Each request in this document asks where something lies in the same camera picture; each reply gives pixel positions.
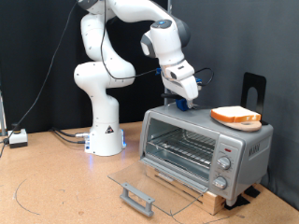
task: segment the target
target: wooden board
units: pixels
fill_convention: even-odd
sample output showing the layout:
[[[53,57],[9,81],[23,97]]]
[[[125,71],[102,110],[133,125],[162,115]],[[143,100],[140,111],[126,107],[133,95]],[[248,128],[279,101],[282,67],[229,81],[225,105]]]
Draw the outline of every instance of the wooden board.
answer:
[[[160,173],[150,166],[147,168],[147,176],[190,201],[194,201],[196,198],[198,198],[198,191],[186,186],[184,183],[181,183],[168,175]],[[194,202],[195,205],[204,209],[211,215],[217,214],[224,207],[224,203],[224,198],[209,191],[204,193],[202,197],[199,197],[197,201]]]

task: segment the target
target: table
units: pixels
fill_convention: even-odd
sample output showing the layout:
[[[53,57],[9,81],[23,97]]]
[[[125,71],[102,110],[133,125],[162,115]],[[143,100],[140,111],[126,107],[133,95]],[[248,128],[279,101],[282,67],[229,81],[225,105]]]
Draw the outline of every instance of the table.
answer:
[[[5,148],[0,160],[0,223],[299,223],[299,213],[261,185],[250,204],[212,216],[195,205],[170,217],[145,217],[120,199],[107,176],[139,160],[142,122],[121,124],[127,148],[111,157],[87,154],[54,133],[28,134],[28,147]],[[87,132],[88,128],[68,130]]]

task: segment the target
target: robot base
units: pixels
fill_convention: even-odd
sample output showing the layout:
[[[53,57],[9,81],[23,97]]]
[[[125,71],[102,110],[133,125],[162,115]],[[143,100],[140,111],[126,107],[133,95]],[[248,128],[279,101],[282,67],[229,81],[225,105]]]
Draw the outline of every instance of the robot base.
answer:
[[[122,142],[122,130],[118,122],[94,123],[89,137],[85,139],[85,152],[97,156],[113,156],[123,148],[125,144]]]

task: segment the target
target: black cable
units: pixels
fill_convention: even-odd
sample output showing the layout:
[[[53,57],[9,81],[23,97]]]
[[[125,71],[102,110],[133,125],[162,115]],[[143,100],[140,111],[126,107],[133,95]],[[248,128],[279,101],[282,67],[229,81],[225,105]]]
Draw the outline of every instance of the black cable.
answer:
[[[202,87],[207,86],[213,80],[213,78],[214,78],[214,72],[213,72],[213,70],[211,68],[202,68],[202,69],[196,71],[195,74],[196,73],[200,73],[200,72],[205,71],[205,70],[209,70],[212,75],[211,75],[211,78],[209,79],[209,81],[206,84],[197,83],[197,85],[202,86]]]
[[[102,43],[101,43],[101,57],[102,57],[102,63],[103,63],[103,65],[104,65],[106,71],[109,73],[109,75],[110,75],[111,77],[113,77],[113,76],[111,75],[111,73],[108,71],[108,69],[107,69],[107,67],[106,67],[106,64],[104,63],[104,57],[103,57],[103,43],[104,43],[104,37],[105,37],[105,33],[106,33],[106,14],[107,14],[107,10],[106,10],[106,0],[105,0],[104,2],[105,2],[104,32],[103,32],[103,38],[102,38]],[[140,74],[140,75],[136,75],[136,76],[134,76],[134,77],[141,77],[141,76],[144,76],[144,75],[146,75],[146,74],[148,74],[148,73],[155,72],[155,71],[156,71],[156,69],[151,70],[151,71],[148,71],[148,72],[146,72],[146,73],[142,73],[142,74]],[[114,79],[129,79],[129,78],[134,78],[134,77],[113,77],[113,78],[114,78]]]
[[[32,110],[32,108],[36,105],[36,102],[37,102],[37,100],[39,99],[39,96],[40,96],[41,92],[43,91],[43,89],[44,89],[44,87],[45,87],[45,84],[46,84],[46,82],[47,82],[47,80],[48,80],[48,77],[49,77],[49,74],[50,74],[50,70],[51,70],[51,68],[52,68],[52,66],[53,66],[54,58],[55,58],[56,53],[57,53],[57,51],[58,51],[58,49],[59,49],[59,47],[60,47],[60,45],[61,45],[61,43],[62,43],[62,40],[63,40],[63,37],[64,37],[64,33],[65,33],[66,28],[67,28],[68,23],[69,23],[70,16],[71,16],[71,14],[72,14],[72,12],[73,12],[73,10],[74,10],[76,4],[77,4],[77,1],[78,1],[78,0],[76,0],[76,3],[73,5],[71,11],[70,11],[69,14],[68,14],[68,18],[67,18],[67,22],[66,22],[66,25],[65,25],[63,34],[62,34],[62,36],[61,36],[61,38],[60,38],[59,44],[58,44],[58,46],[57,46],[57,49],[55,50],[55,52],[54,52],[54,54],[53,54],[53,56],[52,56],[51,63],[50,63],[50,67],[49,67],[49,71],[48,71],[48,73],[47,73],[47,75],[46,75],[46,78],[45,78],[45,80],[44,80],[44,83],[43,83],[43,85],[42,85],[42,87],[41,87],[41,89],[40,89],[40,91],[39,91],[39,93],[38,93],[38,95],[37,95],[37,97],[36,97],[36,100],[34,101],[34,103],[32,104],[32,106],[29,108],[29,110],[25,113],[25,115],[20,119],[20,121],[18,122],[18,124],[16,125],[16,127],[12,130],[12,132],[10,133],[8,139],[9,139],[10,136],[13,134],[13,132],[16,130],[16,128],[20,125],[20,123],[26,118],[26,116],[29,114],[29,112]],[[3,150],[4,150],[4,147],[5,147],[6,145],[7,145],[7,142],[5,142],[5,143],[3,144],[3,147],[2,147],[2,150],[1,150],[1,153],[0,153],[0,158],[2,157]]]
[[[50,131],[56,131],[56,132],[61,133],[61,134],[65,135],[65,136],[67,136],[67,137],[76,137],[75,134],[72,134],[72,133],[64,133],[63,131],[61,131],[61,130],[55,128],[55,127],[52,127],[52,128],[50,129]]]
[[[69,143],[75,143],[75,144],[85,144],[85,141],[77,141],[77,142],[73,142],[73,141],[70,141],[66,138],[63,138],[61,135],[59,135],[56,131],[53,130],[54,133],[56,133],[59,137],[61,137],[62,139],[64,139],[66,142],[69,142]]]

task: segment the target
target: control knob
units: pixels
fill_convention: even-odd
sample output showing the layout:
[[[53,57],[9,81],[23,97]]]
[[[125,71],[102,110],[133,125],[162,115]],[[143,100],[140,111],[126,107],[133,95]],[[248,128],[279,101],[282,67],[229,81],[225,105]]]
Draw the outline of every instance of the control knob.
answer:
[[[231,167],[231,162],[227,157],[221,157],[217,160],[217,164],[223,169],[227,170]]]
[[[213,185],[215,185],[219,189],[226,189],[227,187],[227,182],[226,179],[223,177],[219,176],[213,181]]]

